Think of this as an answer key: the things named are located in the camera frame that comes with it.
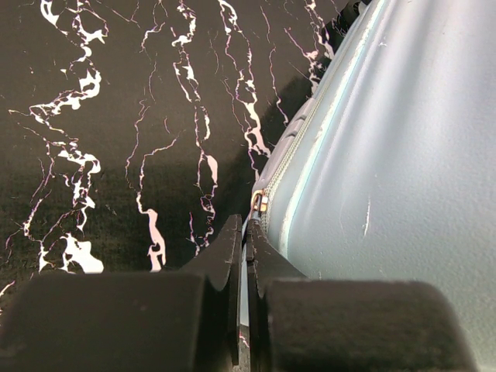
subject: black plastic part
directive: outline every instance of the black plastic part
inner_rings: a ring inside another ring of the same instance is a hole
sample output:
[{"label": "black plastic part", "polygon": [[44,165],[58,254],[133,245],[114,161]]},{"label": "black plastic part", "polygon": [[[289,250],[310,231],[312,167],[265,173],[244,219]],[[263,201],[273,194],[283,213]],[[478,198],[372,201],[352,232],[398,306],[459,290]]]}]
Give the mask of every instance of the black plastic part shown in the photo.
[{"label": "black plastic part", "polygon": [[358,12],[359,4],[359,0],[353,0],[351,2],[348,2],[348,4],[346,4],[344,9],[341,11],[340,14],[346,21],[347,25],[351,26],[360,15],[360,13]]},{"label": "black plastic part", "polygon": [[237,363],[240,216],[173,273],[32,280],[0,328],[0,370],[230,370]]},{"label": "black plastic part", "polygon": [[357,18],[353,7],[356,2],[356,0],[351,0],[348,4],[346,4],[344,9],[338,13],[336,19],[333,19],[331,22],[327,23],[321,31],[321,36],[324,41],[329,43],[335,51],[339,49],[346,33],[350,29],[354,20]]},{"label": "black plastic part", "polygon": [[246,254],[252,371],[476,370],[434,287],[302,280],[255,221]]}]

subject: hard shell luggage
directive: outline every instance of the hard shell luggage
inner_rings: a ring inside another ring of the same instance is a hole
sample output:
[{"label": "hard shell luggage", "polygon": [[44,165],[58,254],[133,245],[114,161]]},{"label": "hard shell luggage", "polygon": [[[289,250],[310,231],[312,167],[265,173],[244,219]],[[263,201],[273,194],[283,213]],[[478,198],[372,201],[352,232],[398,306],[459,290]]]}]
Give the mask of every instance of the hard shell luggage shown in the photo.
[{"label": "hard shell luggage", "polygon": [[314,278],[414,279],[496,369],[496,6],[373,0],[253,188]]}]

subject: zipper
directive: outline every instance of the zipper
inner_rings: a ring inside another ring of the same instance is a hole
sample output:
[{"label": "zipper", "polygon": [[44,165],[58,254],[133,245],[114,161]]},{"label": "zipper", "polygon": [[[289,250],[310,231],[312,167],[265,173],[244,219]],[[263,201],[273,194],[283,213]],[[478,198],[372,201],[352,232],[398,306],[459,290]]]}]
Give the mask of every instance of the zipper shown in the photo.
[{"label": "zipper", "polygon": [[[314,94],[315,98],[310,98],[302,107],[301,109],[297,112],[297,114],[294,116],[293,120],[291,120],[291,123],[288,125],[287,130],[283,133],[283,136],[281,137],[281,141],[285,140],[290,140],[290,143],[285,143],[283,145],[284,147],[284,156],[283,157],[278,157],[275,159],[275,164],[269,164],[270,160],[272,160],[272,157],[269,159],[269,162],[267,162],[266,167],[263,169],[262,174],[260,175],[260,178],[265,178],[267,179],[267,175],[264,174],[266,173],[265,170],[267,169],[267,165],[269,166],[269,173],[270,173],[270,180],[267,184],[266,187],[262,188],[257,188],[257,183],[255,183],[254,186],[254,191],[252,194],[252,199],[251,199],[251,212],[250,212],[250,218],[255,218],[260,220],[260,226],[262,230],[268,234],[268,227],[269,227],[269,221],[270,221],[270,200],[273,198],[275,195],[277,188],[279,187],[279,184],[286,173],[286,170],[288,168],[289,163],[292,161],[293,156],[295,155],[296,149],[299,147],[303,136],[307,132],[309,128],[310,122],[313,120],[313,117],[315,116],[315,113],[317,111],[317,108],[320,106],[321,101],[324,99],[326,96],[327,91],[329,90],[329,87],[331,83],[334,81],[334,75],[338,71],[338,67],[340,64],[343,62],[343,59],[345,57],[348,57],[348,50],[352,47],[354,44],[352,42],[353,35],[357,32],[358,30],[358,24],[360,24],[363,19],[365,18],[365,15],[368,13],[367,10],[370,10],[372,12],[371,19],[367,21],[368,25],[366,30],[364,31],[364,35],[362,35],[358,39],[358,44],[354,46],[353,48],[357,47],[362,47],[363,44],[365,43],[365,40],[368,37],[368,34],[370,33],[370,28],[375,22],[377,21],[377,17],[379,13],[381,13],[381,9],[383,8],[384,1],[380,1],[379,5],[376,5],[374,7],[374,10],[370,9],[370,6],[367,6],[365,9],[365,12],[361,13],[359,18],[356,20],[356,22],[353,23],[351,26],[349,32],[348,32],[348,37],[346,38],[348,42],[343,43],[341,47],[339,48],[339,53],[335,56],[334,60],[332,61],[330,67],[333,66],[333,69],[329,71],[330,76],[325,77],[325,81],[323,82],[325,85],[322,86],[321,84],[318,86],[317,91]],[[352,62],[353,64],[357,63],[357,59],[360,54],[357,55],[357,52],[353,53],[352,56]],[[353,68],[351,66],[348,66],[348,68],[345,71],[345,75],[349,74]],[[297,131],[295,132],[295,129],[290,129],[290,126],[294,122],[298,122],[298,120],[303,120],[303,123],[300,125],[296,125]]]},{"label": "zipper", "polygon": [[[348,32],[349,34],[354,33],[354,31],[357,29],[356,24],[357,22],[353,23],[352,25],[353,29],[349,30]],[[346,55],[346,51],[350,48],[350,45],[351,43],[348,42],[347,44],[343,44],[341,46],[341,48],[339,49],[341,53],[339,53],[339,55],[336,56],[337,58],[335,58],[332,61],[335,62],[334,63],[335,66],[339,66],[344,56]],[[336,69],[334,71],[330,71],[330,73],[334,75],[336,73]],[[289,163],[293,159],[296,149],[301,143],[301,140],[309,127],[309,123],[315,116],[315,112],[317,111],[320,102],[323,100],[324,96],[326,96],[326,92],[329,90],[329,86],[332,83],[332,78],[333,76],[326,77],[326,80],[324,82],[325,85],[323,86],[321,86],[322,84],[321,82],[321,84],[317,87],[317,92],[315,93],[316,98],[310,98],[300,108],[300,110],[298,110],[298,112],[296,113],[296,115],[288,125],[286,131],[284,131],[277,145],[281,147],[280,142],[291,140],[288,139],[290,136],[292,136],[292,140],[291,143],[287,143],[286,145],[284,145],[284,148],[288,149],[287,151],[285,151],[284,156],[275,159],[276,160],[275,164],[269,164],[270,161],[273,159],[273,156],[270,157],[265,168],[263,169],[260,178],[267,177],[267,175],[265,175],[265,173],[267,172],[267,168],[268,168],[268,172],[271,173],[271,175],[269,176],[270,181],[267,184],[267,186],[264,188],[257,188],[258,182],[255,183],[254,191],[252,193],[252,198],[251,198],[250,218],[259,219],[260,227],[266,234],[268,233],[268,225],[270,220],[270,200],[274,196],[288,168]],[[301,124],[301,128],[299,128],[298,124],[296,124],[296,128],[291,128],[292,126],[295,126],[295,123],[298,123],[298,121],[300,120],[303,121],[303,123]]]}]

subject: black floor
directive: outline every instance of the black floor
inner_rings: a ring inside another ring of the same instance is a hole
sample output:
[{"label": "black floor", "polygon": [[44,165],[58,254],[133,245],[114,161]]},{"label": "black floor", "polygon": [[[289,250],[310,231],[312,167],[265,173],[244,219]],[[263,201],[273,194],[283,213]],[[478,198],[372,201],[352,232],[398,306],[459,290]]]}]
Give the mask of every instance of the black floor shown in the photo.
[{"label": "black floor", "polygon": [[344,3],[3,1],[0,308],[40,271],[178,268],[246,216]]}]

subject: zipper pull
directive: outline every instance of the zipper pull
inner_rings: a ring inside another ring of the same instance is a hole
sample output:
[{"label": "zipper pull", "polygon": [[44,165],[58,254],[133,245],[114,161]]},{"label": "zipper pull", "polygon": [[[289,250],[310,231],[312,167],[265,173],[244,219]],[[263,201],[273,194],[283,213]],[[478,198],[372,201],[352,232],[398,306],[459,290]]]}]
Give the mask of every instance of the zipper pull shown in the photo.
[{"label": "zipper pull", "polygon": [[255,213],[260,217],[261,213],[267,211],[269,198],[265,195],[265,189],[256,190],[251,197],[250,219],[254,218]]}]

